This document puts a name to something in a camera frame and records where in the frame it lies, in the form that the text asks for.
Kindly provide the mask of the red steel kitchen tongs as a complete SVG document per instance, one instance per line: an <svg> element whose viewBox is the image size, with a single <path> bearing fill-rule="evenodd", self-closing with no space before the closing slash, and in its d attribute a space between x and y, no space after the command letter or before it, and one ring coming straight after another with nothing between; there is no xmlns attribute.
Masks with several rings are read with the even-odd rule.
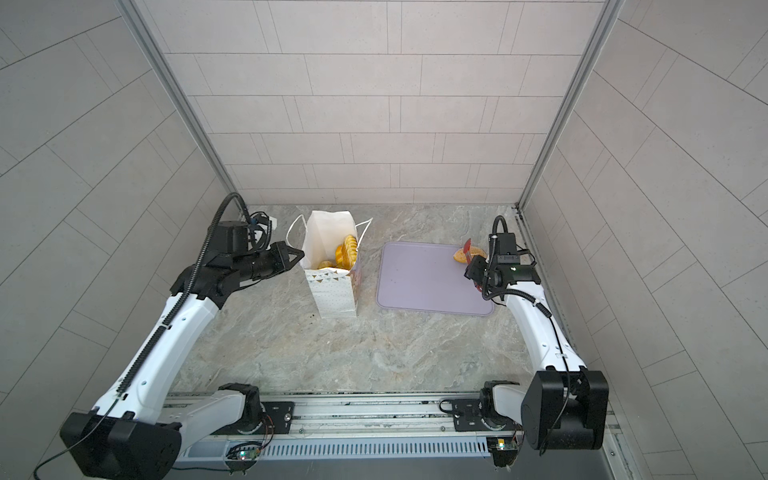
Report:
<svg viewBox="0 0 768 480"><path fill-rule="evenodd" d="M472 256L472 254L471 254L471 240L470 239L468 239L465 242L465 244L464 244L464 246L462 248L462 252L463 252L463 255L468 258L468 261L470 261L471 260L471 256Z"/></svg>

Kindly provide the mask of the sesame oval bread bun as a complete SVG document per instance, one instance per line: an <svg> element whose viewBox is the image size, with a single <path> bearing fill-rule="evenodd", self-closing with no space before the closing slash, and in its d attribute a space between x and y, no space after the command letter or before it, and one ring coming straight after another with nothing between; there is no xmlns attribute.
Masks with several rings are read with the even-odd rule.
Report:
<svg viewBox="0 0 768 480"><path fill-rule="evenodd" d="M471 245L468 249L462 248L457 250L456 253L453 255L453 259L459 263L468 264L476 256L480 256L486 259L487 253L483 249L475 245Z"/></svg>

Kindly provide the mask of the striped spiral bread roll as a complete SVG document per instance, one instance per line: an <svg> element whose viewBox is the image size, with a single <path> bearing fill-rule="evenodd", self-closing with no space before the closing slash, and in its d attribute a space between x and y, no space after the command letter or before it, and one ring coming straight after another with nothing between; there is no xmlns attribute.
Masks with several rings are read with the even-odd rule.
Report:
<svg viewBox="0 0 768 480"><path fill-rule="evenodd" d="M335 250L336 267L351 270L357 261L358 242L354 235L347 235Z"/></svg>

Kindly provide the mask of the white cartoon animal paper bag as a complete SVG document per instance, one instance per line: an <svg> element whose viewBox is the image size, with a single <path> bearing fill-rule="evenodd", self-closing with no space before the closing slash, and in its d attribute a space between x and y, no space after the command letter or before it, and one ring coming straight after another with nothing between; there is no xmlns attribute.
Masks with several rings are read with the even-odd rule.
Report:
<svg viewBox="0 0 768 480"><path fill-rule="evenodd" d="M370 220L356 222L348 211L315 210L309 216L300 215L294 224L304 228L305 256L299 262L304 271L312 297L323 319L354 318L357 316L358 292L362 281L359 247L371 224ZM351 270L317 269L324 260L335 264L335 250L347 235L358 242L358 255Z"/></svg>

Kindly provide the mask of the lavender plastic tray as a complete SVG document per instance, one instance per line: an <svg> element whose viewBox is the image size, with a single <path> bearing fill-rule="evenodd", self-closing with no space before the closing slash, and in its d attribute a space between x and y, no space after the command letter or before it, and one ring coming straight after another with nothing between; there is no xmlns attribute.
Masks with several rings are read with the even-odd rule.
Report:
<svg viewBox="0 0 768 480"><path fill-rule="evenodd" d="M482 298L454 259L456 245L389 242L381 252L376 301L382 308L488 316L495 304Z"/></svg>

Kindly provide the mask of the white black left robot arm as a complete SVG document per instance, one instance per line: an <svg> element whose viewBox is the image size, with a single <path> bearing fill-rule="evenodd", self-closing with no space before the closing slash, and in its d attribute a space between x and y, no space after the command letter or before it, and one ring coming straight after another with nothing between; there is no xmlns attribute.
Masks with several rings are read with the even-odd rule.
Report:
<svg viewBox="0 0 768 480"><path fill-rule="evenodd" d="M162 479L177 457L222 428L257 431L265 413L256 386L229 383L169 417L163 407L192 347L236 292L285 273L300 249L271 239L270 218L225 196L195 262L171 287L160 318L130 364L87 413L60 430L64 454L86 477Z"/></svg>

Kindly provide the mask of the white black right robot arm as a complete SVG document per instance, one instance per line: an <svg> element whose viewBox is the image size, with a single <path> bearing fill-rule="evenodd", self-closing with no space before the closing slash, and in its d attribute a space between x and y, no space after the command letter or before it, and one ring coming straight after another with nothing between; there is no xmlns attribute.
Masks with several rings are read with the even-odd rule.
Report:
<svg viewBox="0 0 768 480"><path fill-rule="evenodd" d="M506 219L498 215L488 236L488 254L463 253L471 280L485 301L505 306L525 341L534 375L527 388L489 381L481 390L480 418L497 429L522 427L532 449L599 450L602 447L609 385L572 348L548 307L536 259L517 244Z"/></svg>

